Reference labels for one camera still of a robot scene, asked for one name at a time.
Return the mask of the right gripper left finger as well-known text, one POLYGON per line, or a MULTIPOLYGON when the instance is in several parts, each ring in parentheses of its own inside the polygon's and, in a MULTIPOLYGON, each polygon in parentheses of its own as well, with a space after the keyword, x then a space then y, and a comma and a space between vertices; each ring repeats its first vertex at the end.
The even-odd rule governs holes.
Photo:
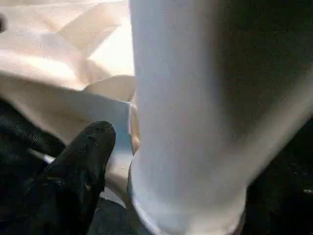
POLYGON ((1 234, 84 235, 105 186, 115 139, 107 121, 87 126, 25 190, 1 207, 1 234))

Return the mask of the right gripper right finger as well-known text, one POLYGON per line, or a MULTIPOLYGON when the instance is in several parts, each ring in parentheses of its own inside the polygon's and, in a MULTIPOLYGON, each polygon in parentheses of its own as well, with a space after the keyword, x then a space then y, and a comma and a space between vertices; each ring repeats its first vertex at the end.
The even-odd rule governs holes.
POLYGON ((242 233, 313 233, 312 119, 301 127, 249 186, 242 233))

